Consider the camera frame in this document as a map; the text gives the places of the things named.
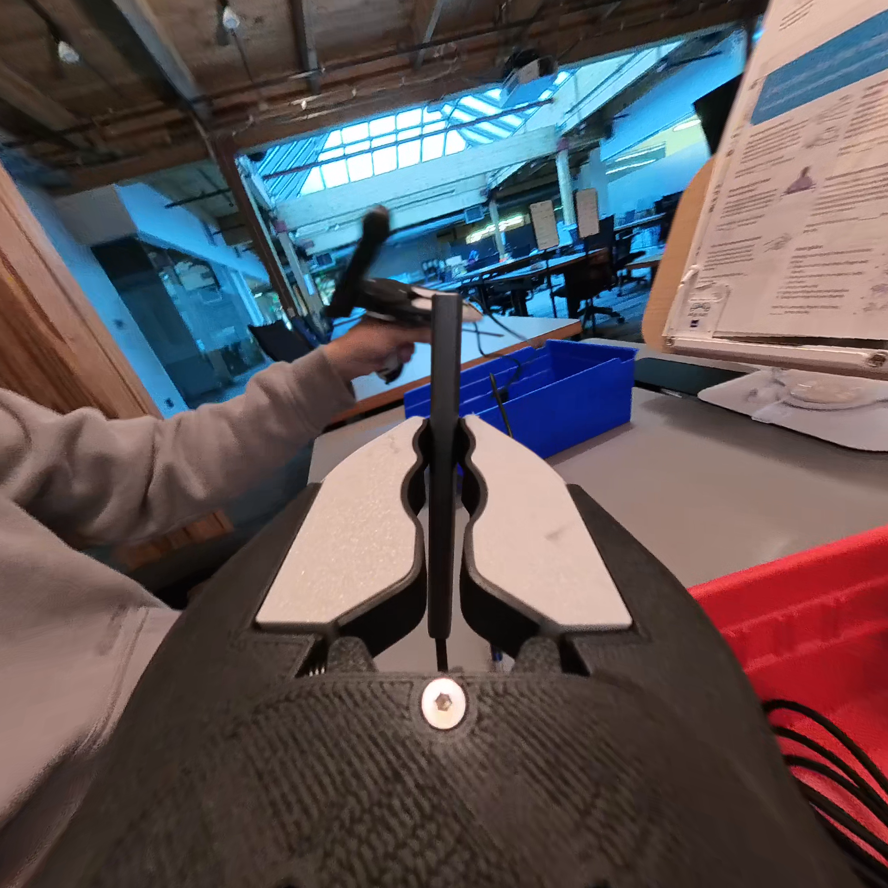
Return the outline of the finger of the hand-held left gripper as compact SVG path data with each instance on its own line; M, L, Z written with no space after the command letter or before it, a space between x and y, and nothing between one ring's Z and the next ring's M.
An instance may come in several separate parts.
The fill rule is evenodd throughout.
M460 309L462 324L472 324L482 320L483 312L469 300L462 298L457 290L432 290L413 286L413 312L424 322L430 323L435 306L448 300L455 302Z

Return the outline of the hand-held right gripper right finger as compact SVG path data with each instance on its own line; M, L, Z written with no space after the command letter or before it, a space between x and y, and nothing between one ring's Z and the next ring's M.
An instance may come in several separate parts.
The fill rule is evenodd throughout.
M462 420L462 565L479 592L556 635L633 620L563 479L479 416Z

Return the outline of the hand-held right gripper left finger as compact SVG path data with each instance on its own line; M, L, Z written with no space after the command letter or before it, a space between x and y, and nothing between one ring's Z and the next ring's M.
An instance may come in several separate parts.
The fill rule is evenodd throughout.
M407 498L424 460L426 421L404 420L334 467L256 614L266 630L345 627L413 583L423 533Z

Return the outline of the grey USB hub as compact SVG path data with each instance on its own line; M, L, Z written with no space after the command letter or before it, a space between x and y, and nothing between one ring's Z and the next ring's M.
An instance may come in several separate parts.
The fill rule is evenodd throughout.
M449 670L456 536L462 304L454 295L432 300L432 373L429 433L427 627L436 667Z

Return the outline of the blue plastic bin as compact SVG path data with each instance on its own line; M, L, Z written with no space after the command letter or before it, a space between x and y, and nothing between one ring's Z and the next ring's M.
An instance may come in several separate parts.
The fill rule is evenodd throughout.
M463 370L461 417L546 459L630 420L637 350L549 339Z

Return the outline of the red plastic bin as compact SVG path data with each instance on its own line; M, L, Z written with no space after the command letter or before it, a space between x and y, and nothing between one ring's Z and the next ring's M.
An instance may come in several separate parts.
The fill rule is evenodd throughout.
M865 886L886 886L887 528L691 594L759 697L795 785Z

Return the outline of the person's left forearm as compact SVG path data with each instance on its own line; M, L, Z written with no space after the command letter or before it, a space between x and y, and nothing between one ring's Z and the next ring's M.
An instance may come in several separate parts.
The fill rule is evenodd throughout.
M2 391L2 548L150 542L261 483L353 405L331 346L256 374L245 392L163 419L60 414Z

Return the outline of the grey work desk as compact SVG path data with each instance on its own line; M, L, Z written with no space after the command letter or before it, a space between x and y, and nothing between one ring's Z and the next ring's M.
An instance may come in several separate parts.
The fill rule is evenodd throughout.
M886 455L685 394L637 388L631 420L549 464L685 587L883 527Z

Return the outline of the person's left hand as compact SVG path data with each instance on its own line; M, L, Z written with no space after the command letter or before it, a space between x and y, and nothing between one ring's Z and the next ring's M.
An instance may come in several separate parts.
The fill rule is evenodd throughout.
M362 376L395 370L411 361L416 345L431 342L429 327L401 326L373 318L359 321L342 337L321 348L335 373L346 383Z

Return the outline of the row of office desks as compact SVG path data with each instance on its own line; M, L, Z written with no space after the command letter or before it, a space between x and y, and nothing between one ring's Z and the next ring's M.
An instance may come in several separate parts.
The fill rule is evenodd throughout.
M473 272L448 284L446 290L457 290L491 312L502 309L505 313L516 315L526 311L527 302L539 289L556 299L565 300L562 296L553 295L553 291L564 284L563 276L556 270L575 261L574 257L578 254L537 261L522 267L499 265L487 271ZM615 260L616 283L604 293L614 290L621 292L621 285L627 283L631 272L655 272L663 254L663 250L631 252L628 259Z

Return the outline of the black office chair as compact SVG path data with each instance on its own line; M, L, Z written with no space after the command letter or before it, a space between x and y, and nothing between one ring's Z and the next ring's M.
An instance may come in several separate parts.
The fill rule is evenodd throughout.
M605 216L598 222L598 232L580 239L582 254L561 265L556 272L564 278L564 284L553 295L566 300L567 316L580 320L583 326L592 325L596 330L596 317L603 315L626 324L626 318L615 308L597 305L596 298L616 283L615 270L615 217Z

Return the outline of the wooden document stand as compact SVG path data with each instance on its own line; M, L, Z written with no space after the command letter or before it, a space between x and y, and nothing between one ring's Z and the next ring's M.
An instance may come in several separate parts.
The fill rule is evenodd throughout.
M665 333L705 209L713 156L686 188L651 290L643 336L662 352L748 365L746 381L700 392L711 405L849 450L885 454L886 339L673 339Z

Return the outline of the lens wipe packet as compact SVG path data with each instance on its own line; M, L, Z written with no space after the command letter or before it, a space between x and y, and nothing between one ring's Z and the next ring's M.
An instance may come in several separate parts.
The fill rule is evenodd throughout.
M725 307L722 295L704 294L689 297L684 305L682 331L688 337L711 336Z

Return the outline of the black pillar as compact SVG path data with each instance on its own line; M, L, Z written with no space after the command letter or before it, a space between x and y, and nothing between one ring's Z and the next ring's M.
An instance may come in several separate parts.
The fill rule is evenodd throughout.
M739 74L694 100L695 116L711 157L715 156L726 130L741 81L742 74Z

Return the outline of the person's grey sweater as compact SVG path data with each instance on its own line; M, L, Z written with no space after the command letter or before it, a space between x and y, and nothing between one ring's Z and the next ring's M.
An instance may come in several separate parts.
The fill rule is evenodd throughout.
M42 535L2 549L1 605L1 881L23 886L179 613Z

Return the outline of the laminated instruction sheets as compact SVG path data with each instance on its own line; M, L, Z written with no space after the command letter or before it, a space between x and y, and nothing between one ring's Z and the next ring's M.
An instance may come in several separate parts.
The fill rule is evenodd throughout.
M886 2L771 2L665 333L885 340L886 223ZM704 294L724 310L688 337Z

